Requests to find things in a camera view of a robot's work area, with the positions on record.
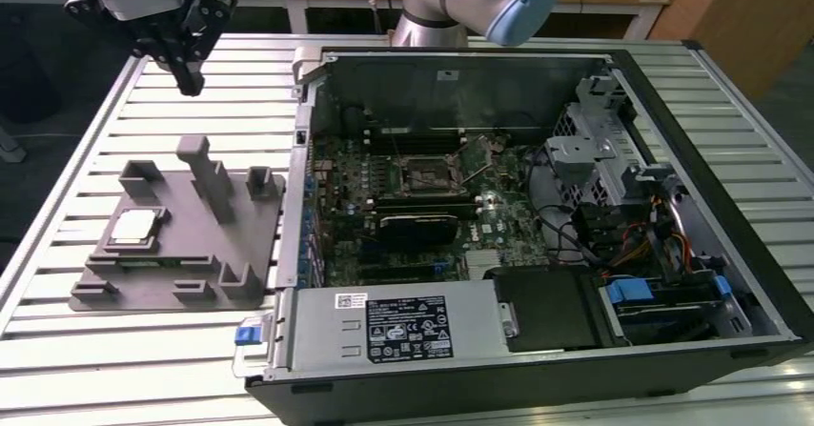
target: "blue latch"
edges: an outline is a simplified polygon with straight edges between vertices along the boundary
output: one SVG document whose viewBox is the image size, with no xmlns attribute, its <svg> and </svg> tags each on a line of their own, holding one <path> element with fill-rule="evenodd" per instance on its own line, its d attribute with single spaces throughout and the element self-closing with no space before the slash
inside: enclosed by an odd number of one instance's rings
<svg viewBox="0 0 814 426">
<path fill-rule="evenodd" d="M 715 287 L 723 297 L 727 297 L 732 294 L 732 287 L 728 284 L 728 280 L 721 275 L 715 275 Z"/>
<path fill-rule="evenodd" d="M 238 347 L 245 345 L 258 345 L 260 340 L 260 326 L 244 326 L 238 327 L 233 335 L 233 344 Z"/>
<path fill-rule="evenodd" d="M 617 304 L 628 300 L 651 300 L 652 292 L 643 278 L 623 278 L 615 280 L 607 287 L 609 303 Z"/>
</svg>

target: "motherboard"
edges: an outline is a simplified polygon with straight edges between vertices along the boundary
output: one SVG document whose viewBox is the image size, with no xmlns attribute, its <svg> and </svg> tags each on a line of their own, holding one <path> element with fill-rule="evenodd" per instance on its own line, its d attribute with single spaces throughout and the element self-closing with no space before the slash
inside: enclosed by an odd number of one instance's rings
<svg viewBox="0 0 814 426">
<path fill-rule="evenodd" d="M 546 263 L 506 135 L 325 136 L 312 144 L 324 286 L 480 279 Z"/>
</svg>

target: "3d printed holder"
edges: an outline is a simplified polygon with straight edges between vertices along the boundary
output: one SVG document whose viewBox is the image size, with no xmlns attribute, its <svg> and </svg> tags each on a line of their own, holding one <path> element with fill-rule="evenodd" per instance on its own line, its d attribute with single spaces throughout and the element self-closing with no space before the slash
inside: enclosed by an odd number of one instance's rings
<svg viewBox="0 0 814 426">
<path fill-rule="evenodd" d="M 238 310 L 262 300 L 285 180 L 229 174 L 204 136 L 182 136 L 190 172 L 129 161 L 123 193 L 70 291 L 83 310 Z"/>
</svg>

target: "power supply label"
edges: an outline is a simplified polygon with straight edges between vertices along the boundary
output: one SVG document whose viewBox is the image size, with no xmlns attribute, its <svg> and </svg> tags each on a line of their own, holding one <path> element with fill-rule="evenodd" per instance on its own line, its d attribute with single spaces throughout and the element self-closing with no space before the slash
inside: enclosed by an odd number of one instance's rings
<svg viewBox="0 0 814 426">
<path fill-rule="evenodd" d="M 365 316 L 366 359 L 373 364 L 452 357 L 441 295 L 369 300 Z"/>
</svg>

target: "aluminum extrusion table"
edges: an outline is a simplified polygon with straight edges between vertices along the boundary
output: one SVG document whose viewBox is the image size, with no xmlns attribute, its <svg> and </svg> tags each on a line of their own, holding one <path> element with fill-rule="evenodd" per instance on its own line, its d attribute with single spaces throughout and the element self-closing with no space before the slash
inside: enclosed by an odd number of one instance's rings
<svg viewBox="0 0 814 426">
<path fill-rule="evenodd" d="M 633 55 L 780 266 L 814 303 L 811 172 L 703 51 L 688 51 L 676 42 L 612 44 Z M 296 108 L 289 61 L 302 45 L 380 46 L 384 41 L 364 36 L 225 35 L 202 66 L 206 85 L 196 98 L 179 95 L 171 76 L 153 63 L 127 61 L 0 277 L 2 424 L 280 424 L 230 374 L 234 326 L 252 313 L 75 313 L 67 308 L 67 294 L 114 209 L 117 174 L 127 159 L 151 159 L 161 170 L 181 169 L 173 153 L 177 138 L 202 133 L 212 158 L 229 170 L 269 166 L 285 174 Z M 489 45 L 473 41 L 472 46 Z M 536 40 L 526 46 L 580 51 L 605 48 L 608 42 Z M 645 132 L 643 137 L 659 156 L 653 136 Z M 397 424 L 812 424 L 811 392 L 814 359 L 801 357 L 741 371 L 684 395 Z"/>
</svg>

